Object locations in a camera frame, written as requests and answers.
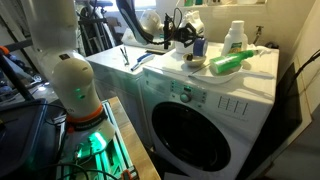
green light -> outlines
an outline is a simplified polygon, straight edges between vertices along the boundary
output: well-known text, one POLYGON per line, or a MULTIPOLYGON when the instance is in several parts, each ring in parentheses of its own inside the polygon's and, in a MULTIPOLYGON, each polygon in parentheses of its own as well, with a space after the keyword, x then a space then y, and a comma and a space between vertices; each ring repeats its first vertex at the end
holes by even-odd
POLYGON ((107 142, 104 140, 102 135, 98 132, 92 134, 99 142, 92 144, 93 149, 105 149, 107 146, 107 142))

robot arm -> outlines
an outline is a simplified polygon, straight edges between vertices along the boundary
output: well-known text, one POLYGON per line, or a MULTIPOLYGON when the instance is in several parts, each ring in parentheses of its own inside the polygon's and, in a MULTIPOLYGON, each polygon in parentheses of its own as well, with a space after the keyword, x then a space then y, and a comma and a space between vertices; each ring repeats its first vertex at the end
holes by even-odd
POLYGON ((117 6, 138 42, 146 45, 153 40, 153 35, 145 32, 139 23, 132 0, 117 0, 117 6))
POLYGON ((145 11, 142 15, 140 22, 138 21, 133 0, 116 0, 118 9, 132 30, 136 40, 142 44, 164 44, 165 49, 168 47, 168 41, 175 40, 184 44, 185 47, 193 44, 199 36, 197 30, 187 23, 185 27, 177 29, 176 27, 169 27, 172 19, 166 15, 162 31, 164 33, 164 42, 153 42, 153 37, 157 33, 160 25, 160 17, 154 11, 145 11))

green label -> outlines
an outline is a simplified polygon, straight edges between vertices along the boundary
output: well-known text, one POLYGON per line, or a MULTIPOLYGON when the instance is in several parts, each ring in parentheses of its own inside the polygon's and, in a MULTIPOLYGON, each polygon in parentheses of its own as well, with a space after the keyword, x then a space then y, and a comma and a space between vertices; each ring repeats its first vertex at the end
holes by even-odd
POLYGON ((237 53, 241 51, 242 42, 232 43, 229 53, 237 53))

front-loading washing machine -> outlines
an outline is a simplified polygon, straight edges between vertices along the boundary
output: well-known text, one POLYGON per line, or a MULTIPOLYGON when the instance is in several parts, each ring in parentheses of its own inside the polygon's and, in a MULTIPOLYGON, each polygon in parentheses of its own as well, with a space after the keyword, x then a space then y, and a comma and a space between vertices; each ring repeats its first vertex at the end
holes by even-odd
MULTIPOLYGON (((207 57, 220 44, 209 43, 207 57)), ((273 106, 278 51, 248 60, 251 71, 212 84, 188 74, 206 74, 208 62, 187 67, 170 51, 143 69, 143 104, 156 153, 194 179, 235 179, 273 106)))

knob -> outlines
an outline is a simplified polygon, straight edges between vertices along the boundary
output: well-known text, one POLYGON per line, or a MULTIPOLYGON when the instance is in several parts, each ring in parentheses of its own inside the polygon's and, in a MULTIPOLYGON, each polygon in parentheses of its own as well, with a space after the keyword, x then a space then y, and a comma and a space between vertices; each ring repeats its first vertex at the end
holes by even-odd
POLYGON ((187 103, 191 101, 191 97, 188 94, 183 93, 180 95, 180 100, 184 103, 187 103))

